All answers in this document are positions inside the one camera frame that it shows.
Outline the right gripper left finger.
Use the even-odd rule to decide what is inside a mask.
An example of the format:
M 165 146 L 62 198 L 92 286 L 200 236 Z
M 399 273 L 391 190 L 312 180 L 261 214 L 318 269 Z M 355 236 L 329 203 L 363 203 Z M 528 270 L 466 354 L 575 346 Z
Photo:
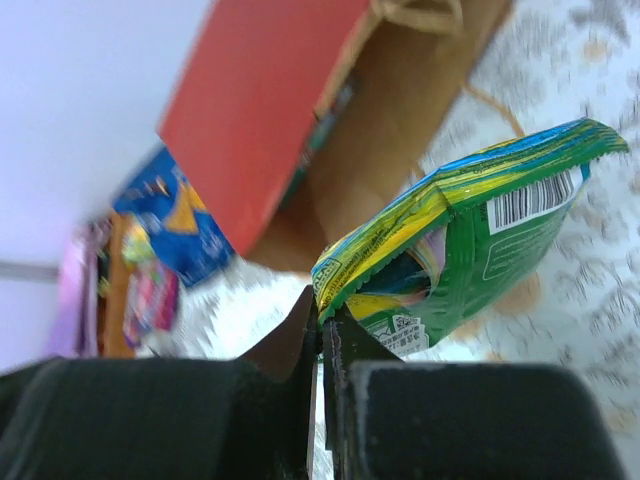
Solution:
M 234 360 L 53 357 L 1 378 L 5 479 L 307 479 L 310 289 Z

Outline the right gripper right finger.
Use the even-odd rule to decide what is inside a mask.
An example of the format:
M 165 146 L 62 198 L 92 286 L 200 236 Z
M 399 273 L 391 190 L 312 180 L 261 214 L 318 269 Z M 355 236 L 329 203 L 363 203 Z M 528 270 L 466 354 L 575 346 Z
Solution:
M 552 364 L 405 362 L 346 311 L 322 328 L 338 479 L 621 479 L 584 383 Z

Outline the wooden organizer tray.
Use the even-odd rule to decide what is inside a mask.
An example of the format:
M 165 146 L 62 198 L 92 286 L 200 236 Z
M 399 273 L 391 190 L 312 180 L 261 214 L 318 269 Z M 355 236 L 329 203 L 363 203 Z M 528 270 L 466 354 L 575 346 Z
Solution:
M 132 270 L 123 260 L 121 250 L 130 224 L 130 217 L 112 211 L 109 215 L 110 237 L 98 256 L 97 340 L 102 357 L 130 359 L 135 356 L 123 329 Z

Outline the green Fox's candy bag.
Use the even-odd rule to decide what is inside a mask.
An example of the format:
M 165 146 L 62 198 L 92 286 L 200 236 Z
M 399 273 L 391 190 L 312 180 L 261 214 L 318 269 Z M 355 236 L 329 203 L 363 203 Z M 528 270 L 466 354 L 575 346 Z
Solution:
M 155 258 L 150 238 L 141 223 L 131 217 L 127 224 L 121 246 L 121 257 L 129 265 L 137 265 Z

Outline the blue tortilla chips bag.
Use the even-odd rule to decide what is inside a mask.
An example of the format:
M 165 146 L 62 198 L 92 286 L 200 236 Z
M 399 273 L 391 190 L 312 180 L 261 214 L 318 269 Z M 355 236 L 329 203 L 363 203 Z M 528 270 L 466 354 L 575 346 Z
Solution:
M 116 194 L 113 208 L 146 231 L 155 256 L 191 288 L 227 266 L 234 255 L 193 185 L 162 146 Z

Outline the red paper bag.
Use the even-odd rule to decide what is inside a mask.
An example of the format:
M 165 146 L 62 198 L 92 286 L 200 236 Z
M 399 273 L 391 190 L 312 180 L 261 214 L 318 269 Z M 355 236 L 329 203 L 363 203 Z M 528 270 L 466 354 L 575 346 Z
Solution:
M 217 1 L 159 134 L 235 252 L 308 271 L 416 167 L 507 1 Z

